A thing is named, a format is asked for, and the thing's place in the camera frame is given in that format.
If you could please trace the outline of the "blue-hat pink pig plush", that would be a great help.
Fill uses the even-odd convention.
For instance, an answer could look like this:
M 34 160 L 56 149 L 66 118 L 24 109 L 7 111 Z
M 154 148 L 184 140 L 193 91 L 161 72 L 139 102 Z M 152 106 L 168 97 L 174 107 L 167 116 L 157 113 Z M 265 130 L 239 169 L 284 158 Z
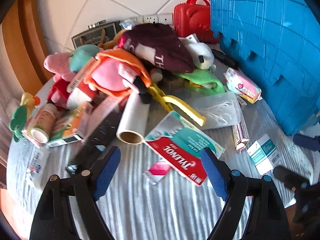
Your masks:
M 61 79 L 71 82 L 76 73 L 101 51 L 103 50 L 96 45 L 85 44 L 71 52 L 48 55 L 44 60 L 43 66 L 49 72 L 54 73 L 54 82 Z

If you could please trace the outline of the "Tylenol cold medicine box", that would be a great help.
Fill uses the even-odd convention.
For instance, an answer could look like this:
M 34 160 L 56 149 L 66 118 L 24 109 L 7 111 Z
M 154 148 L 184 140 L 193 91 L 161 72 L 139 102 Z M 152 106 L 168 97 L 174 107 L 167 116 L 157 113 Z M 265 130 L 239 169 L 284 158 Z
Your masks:
M 210 148 L 217 158 L 225 152 L 225 148 L 176 111 L 168 113 L 145 136 L 144 142 L 196 186 L 207 178 L 201 163 L 202 150 Z

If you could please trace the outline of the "yellow plastic clip toy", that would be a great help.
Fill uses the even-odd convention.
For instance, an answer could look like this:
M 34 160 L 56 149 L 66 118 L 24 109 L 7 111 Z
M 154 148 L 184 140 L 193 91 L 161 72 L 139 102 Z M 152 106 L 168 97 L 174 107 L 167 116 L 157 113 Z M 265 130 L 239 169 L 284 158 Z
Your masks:
M 197 112 L 180 98 L 173 95 L 166 95 L 155 83 L 150 85 L 148 92 L 151 94 L 152 98 L 159 102 L 167 112 L 173 111 L 174 108 L 172 105 L 175 105 L 192 120 L 194 120 L 199 126 L 202 127 L 205 124 L 206 118 L 204 116 L 202 116 L 199 112 Z

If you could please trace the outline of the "white film roll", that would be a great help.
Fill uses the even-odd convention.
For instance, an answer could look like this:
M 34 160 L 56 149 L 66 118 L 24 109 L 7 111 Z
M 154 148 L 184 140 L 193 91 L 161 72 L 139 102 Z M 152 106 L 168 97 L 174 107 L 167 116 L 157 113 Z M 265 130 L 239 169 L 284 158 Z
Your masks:
M 132 92 L 125 105 L 116 136 L 130 145 L 143 142 L 149 115 L 149 104 L 144 104 L 140 96 Z

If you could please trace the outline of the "white dog plush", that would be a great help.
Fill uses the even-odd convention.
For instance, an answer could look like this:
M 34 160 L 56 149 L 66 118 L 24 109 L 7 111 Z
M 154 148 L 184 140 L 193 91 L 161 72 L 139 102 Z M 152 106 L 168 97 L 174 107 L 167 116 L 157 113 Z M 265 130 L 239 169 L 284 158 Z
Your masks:
M 196 68 L 201 70 L 216 71 L 216 65 L 214 64 L 214 55 L 208 45 L 200 42 L 196 34 L 191 34 L 187 37 L 180 37 L 180 41 L 187 48 L 193 63 Z

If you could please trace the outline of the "pink white tissue pack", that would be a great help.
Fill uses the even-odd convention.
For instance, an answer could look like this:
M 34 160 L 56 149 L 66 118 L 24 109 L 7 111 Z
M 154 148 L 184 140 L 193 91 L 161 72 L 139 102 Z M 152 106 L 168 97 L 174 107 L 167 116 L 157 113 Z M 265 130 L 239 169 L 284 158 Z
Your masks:
M 251 104 L 262 99 L 261 89 L 245 74 L 228 68 L 224 73 L 227 88 Z

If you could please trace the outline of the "orange-dress pink pig plush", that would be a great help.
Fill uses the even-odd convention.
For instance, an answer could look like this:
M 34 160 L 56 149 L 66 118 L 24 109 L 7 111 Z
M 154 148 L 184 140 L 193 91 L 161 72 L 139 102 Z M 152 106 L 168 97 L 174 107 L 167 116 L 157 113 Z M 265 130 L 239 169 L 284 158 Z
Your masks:
M 69 66 L 75 76 L 67 87 L 68 109 L 91 102 L 97 92 L 114 97 L 131 92 L 146 94 L 151 85 L 148 71 L 139 59 L 120 48 L 99 48 L 92 55 L 88 48 L 81 46 L 73 52 Z

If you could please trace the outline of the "maroon fabric cap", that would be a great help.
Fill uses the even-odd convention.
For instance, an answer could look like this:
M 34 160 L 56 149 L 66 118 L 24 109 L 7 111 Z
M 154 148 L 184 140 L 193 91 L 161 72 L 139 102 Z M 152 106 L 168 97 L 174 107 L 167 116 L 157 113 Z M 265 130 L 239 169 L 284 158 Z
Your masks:
M 192 73 L 193 58 L 174 30 L 166 24 L 146 23 L 123 32 L 117 43 L 155 67 L 177 73 Z

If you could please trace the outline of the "white teal medicine box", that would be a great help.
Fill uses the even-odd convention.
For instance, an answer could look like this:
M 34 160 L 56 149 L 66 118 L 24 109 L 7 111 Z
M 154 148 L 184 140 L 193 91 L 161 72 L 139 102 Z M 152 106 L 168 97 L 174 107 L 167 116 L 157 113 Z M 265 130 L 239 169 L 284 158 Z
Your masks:
M 281 160 L 281 154 L 268 134 L 253 142 L 247 153 L 261 176 L 272 171 Z

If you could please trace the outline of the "clear plastic bag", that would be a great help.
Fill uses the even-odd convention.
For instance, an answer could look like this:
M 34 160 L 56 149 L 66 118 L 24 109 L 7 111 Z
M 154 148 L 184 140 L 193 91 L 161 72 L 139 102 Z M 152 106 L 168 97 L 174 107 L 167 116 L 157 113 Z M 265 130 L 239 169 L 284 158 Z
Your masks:
M 206 118 L 201 130 L 234 126 L 241 121 L 241 108 L 232 92 L 193 97 L 187 103 Z

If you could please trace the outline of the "green flower toy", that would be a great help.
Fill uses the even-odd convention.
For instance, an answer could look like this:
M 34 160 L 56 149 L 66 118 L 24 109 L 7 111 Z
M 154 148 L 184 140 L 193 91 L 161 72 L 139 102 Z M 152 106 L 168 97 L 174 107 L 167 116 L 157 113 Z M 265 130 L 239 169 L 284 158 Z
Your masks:
M 30 93 L 23 93 L 20 105 L 14 111 L 9 122 L 9 129 L 13 133 L 14 142 L 19 142 L 23 138 L 22 129 L 29 119 L 32 111 L 39 105 L 41 99 Z

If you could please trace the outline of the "orange green carton box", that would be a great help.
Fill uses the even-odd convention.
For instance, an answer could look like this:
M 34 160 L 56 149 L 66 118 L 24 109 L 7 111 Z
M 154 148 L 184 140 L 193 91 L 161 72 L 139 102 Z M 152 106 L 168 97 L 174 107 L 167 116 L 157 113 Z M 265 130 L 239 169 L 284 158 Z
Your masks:
M 31 114 L 30 119 L 22 129 L 22 134 L 24 137 L 26 137 L 34 145 L 37 147 L 42 147 L 44 145 L 48 147 L 57 147 L 84 139 L 89 116 L 93 108 L 90 103 L 84 102 L 72 110 L 65 110 L 61 112 L 57 111 L 55 124 L 50 134 L 49 141 L 46 144 L 39 143 L 31 135 L 31 129 L 35 124 L 35 119 L 41 108 L 36 109 Z

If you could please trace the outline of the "pink white narrow box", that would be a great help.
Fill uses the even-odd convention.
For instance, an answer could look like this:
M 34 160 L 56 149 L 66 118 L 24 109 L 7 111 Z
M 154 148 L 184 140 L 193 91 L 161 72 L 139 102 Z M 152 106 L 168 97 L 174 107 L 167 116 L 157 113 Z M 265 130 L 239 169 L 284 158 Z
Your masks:
M 244 115 L 240 113 L 240 122 L 232 127 L 235 149 L 237 152 L 243 151 L 249 143 L 249 134 Z

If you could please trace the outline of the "white wall socket strip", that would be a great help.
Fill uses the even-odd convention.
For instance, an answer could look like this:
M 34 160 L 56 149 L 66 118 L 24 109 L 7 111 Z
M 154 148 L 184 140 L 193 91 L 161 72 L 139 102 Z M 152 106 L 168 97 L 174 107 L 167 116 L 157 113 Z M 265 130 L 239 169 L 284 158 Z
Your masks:
M 161 23 L 171 27 L 174 26 L 172 13 L 133 16 L 130 19 L 138 23 Z

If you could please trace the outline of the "small white bottle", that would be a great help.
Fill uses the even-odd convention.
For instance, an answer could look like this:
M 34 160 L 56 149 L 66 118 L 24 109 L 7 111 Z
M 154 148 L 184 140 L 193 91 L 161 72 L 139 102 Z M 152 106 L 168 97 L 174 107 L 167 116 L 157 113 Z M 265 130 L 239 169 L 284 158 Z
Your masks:
M 35 119 L 31 129 L 32 137 L 39 143 L 46 144 L 55 124 L 57 107 L 52 103 L 45 104 Z

